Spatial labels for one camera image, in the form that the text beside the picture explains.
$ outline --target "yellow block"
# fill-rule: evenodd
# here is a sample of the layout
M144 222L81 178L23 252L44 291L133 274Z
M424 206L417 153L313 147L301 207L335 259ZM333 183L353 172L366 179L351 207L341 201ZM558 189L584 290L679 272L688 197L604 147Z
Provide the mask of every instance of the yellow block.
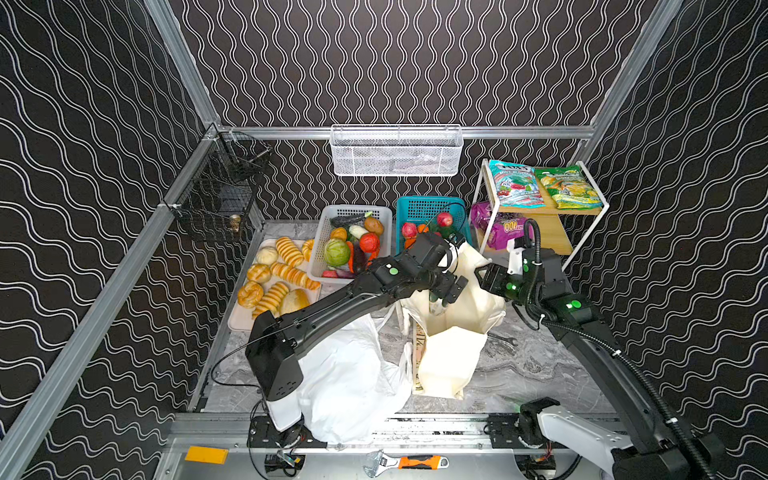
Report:
M226 449L211 449L209 447L190 447L187 450L187 457L184 460L188 462L203 462L203 463L215 463L217 465L224 465L227 461Z

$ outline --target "green cabbage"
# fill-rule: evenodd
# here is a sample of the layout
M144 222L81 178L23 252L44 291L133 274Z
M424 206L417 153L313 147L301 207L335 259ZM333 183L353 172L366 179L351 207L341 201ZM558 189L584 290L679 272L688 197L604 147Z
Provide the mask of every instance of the green cabbage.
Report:
M349 247L346 242L332 238L326 243L326 263L330 266L342 266L349 262Z

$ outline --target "teal plastic basket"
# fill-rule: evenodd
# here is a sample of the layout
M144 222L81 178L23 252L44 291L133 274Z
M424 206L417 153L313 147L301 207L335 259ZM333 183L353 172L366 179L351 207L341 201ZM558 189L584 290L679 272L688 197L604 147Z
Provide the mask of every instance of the teal plastic basket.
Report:
M402 252L405 248L406 239L402 237L400 230L406 222L412 222L416 225L427 223L440 212L448 211L453 216L453 224L461 225L459 231L466 237L467 241L474 246L472 235L469 231L469 219L467 218L467 204L458 197L400 197L397 199L397 208L395 212L395 222L397 230L396 253Z

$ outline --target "white plastic basket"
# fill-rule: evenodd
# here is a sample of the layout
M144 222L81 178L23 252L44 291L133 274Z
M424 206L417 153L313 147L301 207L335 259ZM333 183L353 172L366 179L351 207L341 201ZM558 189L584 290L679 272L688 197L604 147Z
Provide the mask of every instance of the white plastic basket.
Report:
M392 211L388 207L376 207L374 205L329 205L323 208L323 213L320 215L320 223L317 226L317 233L315 233L315 247L312 249L310 267L307 269L307 275L312 280L341 285L352 281L343 278L325 278L323 271L328 270L328 263L326 263L323 252L334 228L331 226L332 218L364 214L365 212L373 212L372 217L378 219L384 226L384 234L379 238L381 242L379 257L387 257L392 252Z
M452 177L464 137L459 125L333 125L330 145L341 177Z

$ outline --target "snack package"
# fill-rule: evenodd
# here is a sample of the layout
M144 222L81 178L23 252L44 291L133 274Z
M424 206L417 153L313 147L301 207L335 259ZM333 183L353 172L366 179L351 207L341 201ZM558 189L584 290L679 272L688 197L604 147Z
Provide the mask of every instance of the snack package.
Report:
M499 160L491 160L488 165L501 205L523 208L539 208L545 205L538 191L533 168Z
M469 211L469 219L475 228L488 231L491 212L490 202L480 202L472 205ZM521 214L498 212L493 225L491 225L491 232L488 234L488 247L504 250L507 248L509 240L522 238L525 220L526 218Z
M586 209L603 205L578 165L537 168L535 173L558 208Z

